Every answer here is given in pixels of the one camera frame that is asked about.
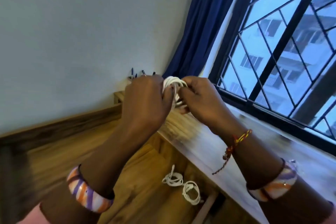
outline bracelet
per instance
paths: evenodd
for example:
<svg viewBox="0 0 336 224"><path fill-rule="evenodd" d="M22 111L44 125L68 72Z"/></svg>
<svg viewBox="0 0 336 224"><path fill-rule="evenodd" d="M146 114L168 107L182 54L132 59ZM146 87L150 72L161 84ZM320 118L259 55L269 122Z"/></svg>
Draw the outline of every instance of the bracelet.
<svg viewBox="0 0 336 224"><path fill-rule="evenodd" d="M282 159L282 161L283 169L275 180L260 189L247 189L254 199L261 202L277 199L286 194L295 184L297 179L296 168L292 163L286 162L284 159Z"/></svg>
<svg viewBox="0 0 336 224"><path fill-rule="evenodd" d="M107 211L114 201L114 193L112 194L112 199L107 199L102 197L90 186L86 183L83 179L79 167L75 167L68 178L66 179L70 192L75 196L76 200L84 206L86 209L95 212L95 213L103 213Z"/></svg>
<svg viewBox="0 0 336 224"><path fill-rule="evenodd" d="M242 134L242 136L239 137L239 138L237 138L236 136L233 136L233 145L231 145L230 147L227 147L226 150L225 150L225 154L223 156L223 160L225 160L225 162L224 162L223 166L220 169L218 169L216 172L212 173L212 175L217 174L219 171L221 171L226 166L226 164L229 162L229 159L230 159L234 149L236 148L236 146L241 141L243 141L246 137L248 137L250 133L252 133L251 129L249 129L245 134Z"/></svg>

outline person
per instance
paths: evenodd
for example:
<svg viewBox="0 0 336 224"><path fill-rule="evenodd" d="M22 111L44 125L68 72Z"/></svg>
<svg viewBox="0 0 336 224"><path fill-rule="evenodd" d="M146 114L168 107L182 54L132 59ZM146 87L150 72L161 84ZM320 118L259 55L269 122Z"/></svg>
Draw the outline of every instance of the person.
<svg viewBox="0 0 336 224"><path fill-rule="evenodd" d="M180 109L182 114L191 112L228 146L234 144L233 135L246 133L247 128L229 111L208 79L188 76L183 81L188 87L178 92L187 105ZM162 94L162 87L163 78L158 75L134 79L125 89L120 123L107 141L80 165L82 179L101 197L113 198L113 186L128 159L166 120L174 93L172 87L167 87ZM253 133L236 145L233 157L250 191L265 188L284 169L284 161ZM100 214L83 207L69 191L69 184L64 182L51 191L20 223L97 223ZM270 224L336 223L333 204L300 176L295 176L292 186L282 189L285 192L276 199L259 200Z"/></svg>

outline curtain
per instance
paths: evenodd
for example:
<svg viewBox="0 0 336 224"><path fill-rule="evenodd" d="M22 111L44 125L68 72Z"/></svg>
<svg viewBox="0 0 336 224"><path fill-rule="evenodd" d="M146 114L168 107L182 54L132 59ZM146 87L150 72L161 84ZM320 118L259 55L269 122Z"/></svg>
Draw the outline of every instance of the curtain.
<svg viewBox="0 0 336 224"><path fill-rule="evenodd" d="M233 0L192 0L184 33L163 77L198 76Z"/></svg>

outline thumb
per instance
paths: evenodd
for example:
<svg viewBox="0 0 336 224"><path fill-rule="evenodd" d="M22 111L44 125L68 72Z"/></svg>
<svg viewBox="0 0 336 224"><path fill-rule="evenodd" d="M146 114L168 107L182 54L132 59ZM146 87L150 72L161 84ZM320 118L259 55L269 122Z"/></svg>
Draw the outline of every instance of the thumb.
<svg viewBox="0 0 336 224"><path fill-rule="evenodd" d="M187 106L191 106L195 102L196 95L188 87L181 87L178 91L178 95Z"/></svg>
<svg viewBox="0 0 336 224"><path fill-rule="evenodd" d="M163 108L168 115L173 104L174 90L172 86L166 87L162 94Z"/></svg>

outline coiled white cable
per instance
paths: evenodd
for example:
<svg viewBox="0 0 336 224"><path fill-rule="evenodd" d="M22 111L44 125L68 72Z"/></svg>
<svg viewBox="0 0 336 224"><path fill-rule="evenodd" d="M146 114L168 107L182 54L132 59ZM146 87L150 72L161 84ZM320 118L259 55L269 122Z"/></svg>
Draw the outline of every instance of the coiled white cable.
<svg viewBox="0 0 336 224"><path fill-rule="evenodd" d="M162 182L168 184L171 187L183 186L182 195L192 205L203 203L203 200L201 200L200 189L198 188L197 184L193 181L188 181L186 183L183 183L183 176L180 173L175 173L174 168L175 168L175 165L172 166L170 174L166 175L165 178L163 178ZM195 189L198 194L197 198L194 200L192 200L187 194L187 192L192 189Z"/></svg>
<svg viewBox="0 0 336 224"><path fill-rule="evenodd" d="M163 91L165 90L166 87L169 85L172 85L174 88L174 99L173 99L173 104L171 106L171 109L174 109L176 106L176 103L179 101L180 97L177 94L178 87L187 87L186 82L182 81L178 77L173 77L173 76L168 76L164 81L163 81Z"/></svg>

